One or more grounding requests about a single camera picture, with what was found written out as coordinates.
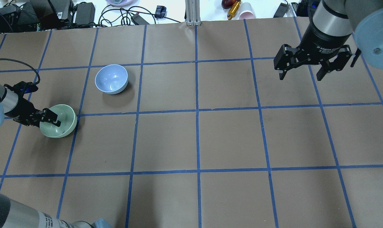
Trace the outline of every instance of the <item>light blue bowl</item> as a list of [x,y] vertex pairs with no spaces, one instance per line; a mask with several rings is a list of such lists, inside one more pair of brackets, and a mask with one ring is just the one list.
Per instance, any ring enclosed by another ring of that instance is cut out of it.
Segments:
[[103,67],[94,79],[97,89],[106,94],[117,94],[128,84],[128,72],[120,65],[111,64]]

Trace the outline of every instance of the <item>white label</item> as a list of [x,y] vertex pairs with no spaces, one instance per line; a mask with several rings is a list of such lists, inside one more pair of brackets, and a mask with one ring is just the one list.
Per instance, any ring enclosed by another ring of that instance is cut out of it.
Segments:
[[54,218],[43,212],[38,211],[38,214],[39,214],[38,228],[73,228],[67,222]]

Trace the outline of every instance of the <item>white cup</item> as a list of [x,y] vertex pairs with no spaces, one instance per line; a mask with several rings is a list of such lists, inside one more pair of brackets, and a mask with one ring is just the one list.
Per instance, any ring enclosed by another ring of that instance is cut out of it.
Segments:
[[242,3],[239,6],[239,19],[254,19],[254,10],[250,3]]

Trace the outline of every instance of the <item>bowl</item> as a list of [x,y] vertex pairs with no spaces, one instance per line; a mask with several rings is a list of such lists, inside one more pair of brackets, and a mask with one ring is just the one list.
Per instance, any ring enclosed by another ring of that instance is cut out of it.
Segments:
[[113,6],[125,6],[132,2],[133,0],[123,0],[121,3],[114,3],[114,0],[106,0],[106,2]]
[[49,109],[58,115],[61,126],[57,127],[51,123],[41,122],[39,123],[39,129],[42,134],[51,138],[62,138],[72,133],[77,124],[77,116],[73,108],[61,104],[52,106]]
[[128,84],[127,70],[117,64],[103,67],[94,79],[97,89],[106,94],[117,94]]

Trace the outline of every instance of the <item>green bowl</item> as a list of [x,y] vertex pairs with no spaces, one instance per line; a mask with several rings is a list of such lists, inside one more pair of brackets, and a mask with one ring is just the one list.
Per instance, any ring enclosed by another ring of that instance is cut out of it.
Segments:
[[73,108],[68,105],[60,104],[49,108],[58,115],[61,126],[57,127],[51,123],[41,122],[39,129],[42,134],[51,138],[62,138],[72,133],[77,124],[77,116]]

